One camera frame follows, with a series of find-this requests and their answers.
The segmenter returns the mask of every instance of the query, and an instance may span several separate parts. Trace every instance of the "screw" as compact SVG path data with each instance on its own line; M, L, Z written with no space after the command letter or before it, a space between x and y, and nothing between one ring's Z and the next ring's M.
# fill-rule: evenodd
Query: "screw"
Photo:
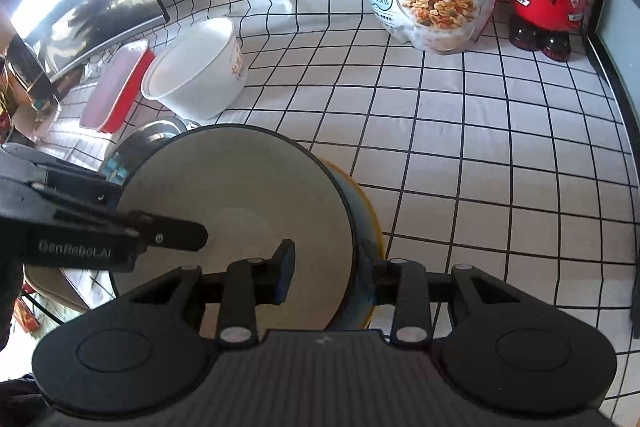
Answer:
M396 339L406 343L418 343L427 338L427 332L416 326L405 326L396 331Z
M242 326L234 326L225 328L220 332L220 339L229 344L239 344L248 341L251 338L251 331Z

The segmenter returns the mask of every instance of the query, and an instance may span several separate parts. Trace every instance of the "black frame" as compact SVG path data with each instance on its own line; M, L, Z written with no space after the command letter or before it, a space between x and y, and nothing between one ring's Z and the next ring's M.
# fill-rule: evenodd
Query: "black frame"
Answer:
M613 95L618 102L622 121L629 137L632 156L636 172L640 172L640 122L636 120L636 113L632 106L630 97L626 92L626 87L613 65L612 60L598 36L596 30L604 0L594 0L591 17L586 33L582 36L584 49L591 65L596 72L603 76L611 86ZM640 251L636 251L636 279L631 301L631 322L632 333L635 339L640 339Z

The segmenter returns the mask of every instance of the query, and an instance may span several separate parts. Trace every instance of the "white paper bowl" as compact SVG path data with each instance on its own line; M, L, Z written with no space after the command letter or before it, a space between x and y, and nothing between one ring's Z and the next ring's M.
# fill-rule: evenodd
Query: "white paper bowl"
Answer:
M246 72L234 22L218 17L190 28L158 54L142 80L142 95L206 125L236 99Z

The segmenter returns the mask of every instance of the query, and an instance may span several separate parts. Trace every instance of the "white grid tablecloth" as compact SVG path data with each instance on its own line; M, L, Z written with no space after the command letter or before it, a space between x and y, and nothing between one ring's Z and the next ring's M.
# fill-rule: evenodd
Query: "white grid tablecloth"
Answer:
M618 106L579 36L567 64L521 51L506 39L503 0L469 51L439 56L390 38L367 0L162 2L171 22L145 34L155 50L207 17L236 21L250 71L218 123L275 130L349 172L389 256L431 271L474 264L600 329L618 353L602 411L636 424L638 178ZM171 114L139 98L113 136L82 130L94 87L70 93L41 150L97 168L110 143ZM111 298L106 273L68 277L91 305ZM388 332L391 316L378 309L373 326ZM436 334L449 330L440 310Z

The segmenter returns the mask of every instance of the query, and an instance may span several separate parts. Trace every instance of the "red lid container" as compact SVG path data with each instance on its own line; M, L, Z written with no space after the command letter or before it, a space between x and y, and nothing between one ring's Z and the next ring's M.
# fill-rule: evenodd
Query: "red lid container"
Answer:
M86 103L80 127L116 132L140 93L142 77L154 58L147 40L125 44L115 52Z

